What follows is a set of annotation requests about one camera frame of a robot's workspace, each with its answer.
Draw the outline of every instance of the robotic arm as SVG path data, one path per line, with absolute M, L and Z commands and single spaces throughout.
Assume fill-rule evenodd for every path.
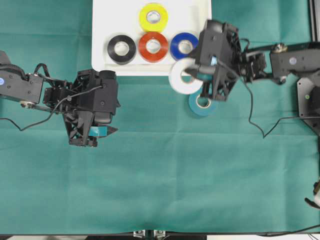
M 45 75 L 38 73 L 40 68 Z M 42 101 L 46 107 L 38 105 L 44 82 L 50 84 L 44 90 Z M 11 64 L 5 52 L 0 51 L 0 97 L 19 102 L 23 108 L 50 113 L 45 120 L 24 128 L 11 119 L 0 118 L 10 121 L 20 131 L 48 121 L 53 114 L 62 114 L 70 145 L 97 147 L 99 138 L 118 130 L 109 126 L 116 108 L 120 107 L 117 96 L 118 83 L 114 71 L 80 71 L 72 83 L 51 78 L 43 63 L 33 74 L 25 74 L 20 67 Z
M 227 101 L 228 96 L 239 78 L 253 95 L 248 83 L 270 79 L 278 85 L 286 82 L 289 74 L 300 79 L 297 81 L 299 116 L 280 118 L 266 137 L 282 119 L 301 119 L 320 137 L 320 42 L 306 42 L 293 45 L 278 43 L 249 49 L 250 41 L 242 51 L 238 29 L 231 24 L 208 20 L 199 36 L 199 44 L 190 54 L 195 64 L 184 71 L 202 80 L 201 97 L 215 101 Z M 272 72 L 267 67 L 265 52 L 269 51 Z M 305 198 L 310 206 L 320 209 L 320 181 L 314 184 L 314 201 Z

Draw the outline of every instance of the wire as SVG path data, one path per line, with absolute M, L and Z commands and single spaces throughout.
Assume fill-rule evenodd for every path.
M 236 73 L 236 71 L 234 71 L 233 69 L 231 69 L 229 66 L 227 66 L 224 62 L 222 62 L 221 60 L 217 60 L 217 63 L 219 65 L 221 65 L 222 67 L 224 67 L 225 69 L 227 69 L 229 72 L 231 72 L 235 77 L 237 77 L 238 79 L 240 79 L 241 77 L 239 76 L 239 74 Z M 288 116 L 288 117 L 281 117 L 278 119 L 278 121 L 275 123 L 275 125 L 273 125 L 273 127 L 267 132 L 265 133 L 265 131 L 256 123 L 254 123 L 253 121 L 251 121 L 252 115 L 253 115 L 253 111 L 254 111 L 254 94 L 251 91 L 251 89 L 248 87 L 247 83 L 241 79 L 241 82 L 244 84 L 245 88 L 248 90 L 248 92 L 250 93 L 250 101 L 251 101 L 251 106 L 250 106 L 250 114 L 249 114 L 249 118 L 248 121 L 251 125 L 255 126 L 256 128 L 258 128 L 260 130 L 260 132 L 262 133 L 262 137 L 265 139 L 277 126 L 278 124 L 282 121 L 282 120 L 289 120 L 289 119 L 320 119 L 320 116 Z
M 244 48 L 244 51 L 247 51 L 250 46 L 250 40 L 248 38 L 240 38 L 240 40 L 247 42 L 247 45 Z
M 103 86 L 96 86 L 96 87 L 94 87 L 94 88 L 91 88 L 91 89 L 88 90 L 88 91 L 80 92 L 80 93 L 77 93 L 77 94 L 74 94 L 74 95 L 71 95 L 71 96 L 67 96 L 67 97 L 61 99 L 61 100 L 59 101 L 59 103 L 54 107 L 54 109 L 50 112 L 49 116 L 48 116 L 46 119 L 44 119 L 44 120 L 42 120 L 42 121 L 38 121 L 38 122 L 32 123 L 32 124 L 30 124 L 30 125 L 28 125 L 28 126 L 26 126 L 26 127 L 24 127 L 24 128 L 19 127 L 13 120 L 11 120 L 11 119 L 9 119 L 9 118 L 0 118 L 0 120 L 7 120 L 7 121 L 11 122 L 14 126 L 16 126 L 16 128 L 18 128 L 21 132 L 23 132 L 24 130 L 27 130 L 27 129 L 29 129 L 29 128 L 32 128 L 32 127 L 34 127 L 34 126 L 36 126 L 36 125 L 43 124 L 43 123 L 45 123 L 46 121 L 48 121 L 48 120 L 52 117 L 52 115 L 56 112 L 57 108 L 58 108 L 64 101 L 66 101 L 66 100 L 68 100 L 68 99 L 70 99 L 70 98 L 74 98 L 74 97 L 80 96 L 80 95 L 88 94 L 88 93 L 90 93 L 90 92 L 92 92 L 92 91 L 94 91 L 94 90 L 96 90 L 96 89 L 100 89 L 100 88 L 103 88 Z
M 311 237 L 313 237 L 315 240 L 319 240 L 318 238 L 316 238 L 315 236 L 313 236 L 312 234 L 309 234 Z
M 43 71 L 44 71 L 45 76 L 50 78 L 48 66 L 47 66 L 46 64 L 44 64 L 44 63 L 39 63 L 39 64 L 35 67 L 33 74 L 38 74 L 38 71 L 39 71 L 40 68 L 43 68 Z
M 14 64 L 0 64 L 0 70 L 18 71 L 18 72 L 20 72 L 20 75 L 21 75 L 23 80 L 26 81 L 28 79 L 25 71 L 21 67 L 19 67 L 17 65 L 14 65 Z
M 52 77 L 49 77 L 49 76 L 45 76 L 45 75 L 42 75 L 41 73 L 35 73 L 37 74 L 40 78 L 43 78 L 46 82 L 48 82 L 52 87 L 54 87 L 54 82 L 56 81 L 59 81 L 57 79 L 54 79 Z
M 82 87 L 82 86 L 83 86 L 83 83 L 81 82 L 81 83 L 79 84 L 79 86 L 76 86 L 75 88 L 72 88 L 71 91 L 74 91 L 74 90 L 76 90 L 76 89 L 78 89 L 78 88 L 80 88 L 80 87 Z
M 299 234 L 299 233 L 304 233 L 305 231 L 311 230 L 311 229 L 316 229 L 316 228 L 320 228 L 320 224 L 318 225 L 314 225 L 314 226 L 310 226 L 301 230 L 297 230 L 297 231 L 288 231 L 288 232 L 284 232 L 284 233 L 276 233 L 276 234 L 266 234 L 266 235 L 259 235 L 260 237 L 280 237 L 280 236 L 285 236 L 285 235 L 291 235 L 291 234 Z
M 0 120 L 7 120 L 7 121 L 11 122 L 13 125 L 15 125 L 15 127 L 17 129 L 19 129 L 21 131 L 21 128 L 13 120 L 11 120 L 10 118 L 5 118 L 4 117 L 4 118 L 0 118 Z
M 287 116 L 287 117 L 281 117 L 278 119 L 278 121 L 275 123 L 275 125 L 273 125 L 273 127 L 267 132 L 265 133 L 265 131 L 256 123 L 254 123 L 253 121 L 251 121 L 252 115 L 253 115 L 253 111 L 254 111 L 254 94 L 252 93 L 251 89 L 248 87 L 248 85 L 241 80 L 241 82 L 244 84 L 245 88 L 249 91 L 250 93 L 250 99 L 251 99 L 251 107 L 250 107 L 250 114 L 249 114 L 249 118 L 248 121 L 251 125 L 255 126 L 256 128 L 258 128 L 260 130 L 260 132 L 262 133 L 263 138 L 265 139 L 277 126 L 278 124 L 282 121 L 282 120 L 290 120 L 290 119 L 320 119 L 320 116 Z

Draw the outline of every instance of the teal tape roll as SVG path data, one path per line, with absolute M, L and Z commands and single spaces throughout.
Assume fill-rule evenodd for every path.
M 219 103 L 217 101 L 210 100 L 208 101 L 207 106 L 201 106 L 198 103 L 198 98 L 200 97 L 202 89 L 198 90 L 194 94 L 189 96 L 189 107 L 198 116 L 207 117 L 211 116 L 216 112 Z

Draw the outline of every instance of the screw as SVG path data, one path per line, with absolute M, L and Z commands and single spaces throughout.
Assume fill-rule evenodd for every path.
M 246 75 L 246 74 L 247 74 L 247 70 L 246 70 L 245 68 L 242 68 L 242 69 L 241 69 L 241 74 L 242 74 L 242 75 Z
M 273 53 L 282 53 L 287 51 L 288 47 L 283 43 L 278 43 L 273 46 L 272 52 Z
M 282 84 L 285 83 L 286 80 L 287 80 L 286 76 L 280 77 L 280 82 L 281 82 Z
M 293 57 L 291 57 L 291 58 L 289 59 L 289 63 L 290 63 L 291 65 L 296 65 L 296 64 L 297 64 L 297 59 L 293 56 Z

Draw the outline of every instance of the green tablecloth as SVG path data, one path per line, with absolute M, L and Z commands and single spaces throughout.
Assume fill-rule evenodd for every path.
M 253 46 L 311 38 L 306 0 L 213 0 L 212 8 Z M 91 0 L 2 0 L 0 49 L 26 72 L 43 62 L 72 81 L 91 68 L 91 12 Z M 61 116 L 23 133 L 1 122 L 1 234 L 278 232 L 319 223 L 304 203 L 319 156 L 303 122 L 283 122 L 263 140 L 248 124 L 240 83 L 214 116 L 197 117 L 166 77 L 118 81 L 119 131 L 98 148 L 69 146 Z M 268 129 L 295 116 L 295 85 L 294 77 L 253 84 L 254 121 Z M 2 99 L 0 116 L 25 126 L 47 113 Z

